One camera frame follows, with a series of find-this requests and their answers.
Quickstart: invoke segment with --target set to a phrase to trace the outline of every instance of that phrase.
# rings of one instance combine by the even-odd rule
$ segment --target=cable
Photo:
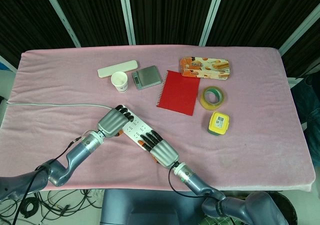
[[[28,223],[28,224],[32,224],[32,225],[39,225],[39,224],[35,224],[35,223],[31,222],[31,221],[24,220],[24,219],[21,219],[21,218],[18,218],[17,220],[19,220],[19,221],[24,221],[24,222],[26,222],[26,223]]]
[[[21,201],[20,213],[24,215],[24,218],[29,218],[35,215],[39,209],[39,200],[35,197],[27,197],[25,200]],[[32,204],[32,209],[28,211],[28,206]]]
[[[66,147],[66,149],[65,149],[59,156],[57,156],[55,159],[53,159],[52,161],[50,161],[49,164],[52,164],[54,161],[56,161],[57,159],[59,159],[63,154],[66,153],[66,151],[72,146],[72,144],[74,144],[76,141],[78,141],[78,140],[80,140],[80,139],[81,139],[81,136],[79,136],[79,137],[77,137],[76,139],[74,139],[73,141],[71,141],[71,142],[69,143],[69,145]],[[19,207],[18,207],[18,209],[17,209],[17,211],[16,211],[16,213],[15,213],[15,216],[14,216],[12,225],[15,225],[15,224],[16,224],[18,215],[19,215],[20,210],[21,210],[21,208],[22,208],[23,201],[26,199],[26,197],[27,197],[27,195],[28,195],[28,192],[29,192],[29,190],[30,190],[30,188],[31,188],[31,186],[32,186],[32,183],[34,182],[36,176],[37,176],[40,172],[42,172],[42,171],[44,170],[44,167],[43,167],[43,166],[37,167],[36,170],[37,170],[37,172],[33,175],[32,179],[31,179],[31,181],[30,181],[30,183],[29,183],[29,186],[27,187],[27,189],[26,189],[26,191],[25,191],[25,193],[24,193],[24,195],[23,195],[23,198],[22,198],[22,200],[21,200],[21,203],[20,203],[20,205],[19,205]]]
[[[192,198],[192,199],[198,199],[198,198],[206,198],[206,199],[207,199],[207,198],[211,198],[211,199],[217,200],[215,197],[210,196],[210,195],[205,195],[205,196],[189,196],[189,195],[185,195],[185,194],[183,194],[183,193],[178,192],[177,190],[175,190],[175,188],[172,186],[171,181],[170,181],[170,174],[171,174],[171,170],[176,166],[177,163],[178,163],[178,162],[175,162],[175,163],[170,167],[169,173],[168,173],[168,182],[169,182],[169,185],[170,185],[171,189],[172,189],[176,194],[179,194],[180,196],[183,196],[183,197],[186,197],[186,198]],[[230,218],[232,224],[233,224],[233,225],[236,225],[235,222],[234,222],[234,220],[233,220],[231,217],[229,217],[229,218]]]
[[[8,225],[12,225],[11,222],[9,222],[7,219],[5,219],[3,216],[0,216],[0,220],[4,221]]]
[[[74,193],[74,192],[76,192],[76,191],[77,191],[77,190],[74,190],[74,191],[72,191],[72,192],[69,192],[68,194],[66,194],[66,195],[64,195],[63,197],[61,197],[57,202],[61,201],[61,200],[64,199],[66,196],[68,196],[68,195],[70,195],[71,193]],[[54,203],[53,203],[52,201],[50,201],[50,199],[51,199],[51,197],[50,197],[50,192],[49,192],[48,195],[47,195],[48,201],[50,201],[50,202],[49,202],[50,205],[47,204],[47,203],[45,203],[45,202],[43,201],[43,198],[42,198],[42,196],[41,196],[41,194],[40,194],[39,192],[35,193],[34,196],[35,196],[36,198],[38,198],[39,201],[40,201],[40,208],[41,208],[42,218],[43,218],[44,220],[54,221],[54,220],[59,219],[60,217],[69,217],[69,216],[72,216],[73,214],[77,213],[78,211],[81,211],[81,210],[83,210],[83,209],[86,209],[86,208],[88,208],[88,207],[90,207],[90,206],[92,206],[92,207],[94,207],[94,208],[98,208],[98,209],[100,208],[100,207],[97,207],[97,206],[94,205],[94,203],[95,203],[96,201],[91,202],[91,201],[89,200],[89,198],[91,198],[91,196],[89,196],[90,190],[88,190],[88,189],[82,189],[82,190],[80,190],[80,193],[83,194],[83,198],[81,199],[81,201],[80,201],[77,205],[75,205],[75,206],[73,206],[73,207],[67,207],[67,206],[68,206],[68,205],[67,205],[67,206],[65,206],[64,208],[61,208],[60,206],[58,206],[58,205],[57,205],[57,204],[58,204],[57,202],[54,202]],[[83,206],[86,200],[88,201],[89,205]],[[44,214],[43,206],[44,206],[46,209],[48,209],[48,212],[47,212],[46,214]],[[47,216],[48,216],[49,213],[53,213],[54,215],[57,215],[58,217],[48,218]]]
[[[98,108],[105,108],[105,109],[112,109],[112,107],[100,105],[100,104],[90,104],[90,103],[74,103],[74,104],[53,104],[53,103],[11,103],[6,102],[8,106],[20,106],[20,105],[30,105],[30,106],[52,106],[52,107],[98,107]]]
[[[47,194],[47,196],[46,196],[46,200],[45,201],[43,201],[43,202],[49,202],[50,204],[51,204],[51,199],[52,198],[54,198],[56,195],[58,195],[60,192],[63,192],[63,191],[65,191],[65,190],[59,190],[55,195],[53,195],[53,196],[50,196],[50,193],[52,192],[52,190],[50,190],[49,192],[48,192],[48,194]]]
[[[233,224],[233,225],[236,225],[236,224],[235,224],[235,221],[232,219],[232,217],[229,217],[229,218],[230,218],[232,224]]]
[[[0,214],[0,216],[1,217],[3,217],[3,218],[9,218],[9,217],[11,217],[13,214],[15,214],[15,212],[16,212],[16,210],[17,210],[17,208],[18,208],[18,202],[16,201],[16,200],[13,200],[14,201],[14,204],[11,204],[11,205],[9,205],[9,206],[7,206],[6,208],[4,208],[4,210],[5,209],[7,209],[7,210],[5,210],[4,212],[2,212],[1,214]],[[3,215],[4,213],[6,213],[6,212],[8,212],[11,208],[13,208],[15,206],[15,208],[14,208],[14,211],[10,214],[10,215]]]

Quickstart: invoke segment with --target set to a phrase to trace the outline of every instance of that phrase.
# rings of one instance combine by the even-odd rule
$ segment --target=floor
[[[4,76],[4,71],[0,70],[0,80],[2,79],[2,76]],[[294,78],[288,78],[288,82],[290,87],[294,86],[297,82],[299,82],[299,79]],[[0,96],[2,93],[8,94],[11,90],[10,82],[7,83],[7,86],[0,86]],[[318,167],[316,170],[316,180],[312,185],[311,192],[305,192],[300,190],[289,190],[289,191],[283,191],[281,192],[283,195],[285,195],[293,204],[295,207],[295,210],[297,212],[298,217],[298,224],[299,225],[317,225],[320,224],[320,167]],[[60,198],[62,198],[64,195],[69,193],[70,191],[53,191],[51,192],[51,201],[57,202]],[[96,201],[94,203],[95,206],[101,206],[102,199],[103,199],[103,190],[99,189],[93,189],[90,191],[89,196],[91,196],[90,200],[91,202]],[[43,199],[47,199],[47,191],[41,192]],[[62,198],[57,204],[61,207],[65,207],[66,205],[75,206],[77,205],[82,198],[84,197],[83,194],[80,193],[79,190],[75,191],[73,194],[68,195],[65,198]],[[2,209],[6,208],[11,204],[11,201],[7,200],[0,204],[0,214],[3,213]],[[89,205],[88,201],[85,201],[83,206]],[[13,212],[13,209],[5,212],[2,215],[9,215]],[[43,209],[43,212],[46,213],[48,210],[45,208]],[[92,206],[89,206],[83,210],[78,211],[76,214],[72,216],[66,216],[66,217],[60,217],[58,220],[42,220],[41,211],[40,209],[38,212],[29,218],[24,218],[21,214],[19,215],[19,219],[26,220],[22,221],[19,220],[17,224],[21,225],[27,225],[27,224],[34,224],[34,225],[69,225],[69,224],[92,224],[97,225],[100,222],[100,216],[101,216],[101,209],[94,208]],[[57,218],[57,215],[54,214],[48,214],[47,218],[54,219]],[[6,219],[10,222],[12,222],[12,219],[14,216],[7,217]]]

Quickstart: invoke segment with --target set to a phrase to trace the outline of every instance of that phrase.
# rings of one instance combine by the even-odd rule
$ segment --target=paper cup
[[[111,82],[120,93],[128,90],[128,76],[123,71],[112,74]]]

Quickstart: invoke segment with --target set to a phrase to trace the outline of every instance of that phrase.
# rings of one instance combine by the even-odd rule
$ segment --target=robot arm
[[[212,218],[234,217],[248,225],[288,225],[288,222],[272,198],[263,191],[251,193],[246,200],[226,197],[225,194],[205,183],[184,162],[179,162],[177,151],[155,131],[141,136],[143,147],[169,172],[197,196],[207,196],[202,204],[203,212]]]
[[[0,202],[7,197],[15,200],[21,198],[32,179],[34,180],[29,190],[30,193],[42,190],[48,181],[57,187],[64,185],[75,169],[104,142],[104,138],[117,136],[123,126],[129,121],[132,122],[133,119],[128,109],[119,105],[111,109],[99,121],[97,131],[92,131],[67,153],[67,167],[64,167],[58,160],[51,159],[40,166],[45,168],[41,171],[36,170],[15,177],[0,177]]]

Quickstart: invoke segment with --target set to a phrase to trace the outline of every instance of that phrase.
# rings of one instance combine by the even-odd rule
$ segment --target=black curtain
[[[282,60],[287,76],[297,78],[318,58],[320,58],[320,19],[282,56]]]
[[[221,0],[207,46],[279,49],[320,0]]]
[[[135,41],[199,45],[211,0],[130,0]]]
[[[16,68],[27,50],[72,47],[48,0],[0,0],[0,55]]]
[[[82,47],[128,45],[120,0],[57,0]]]

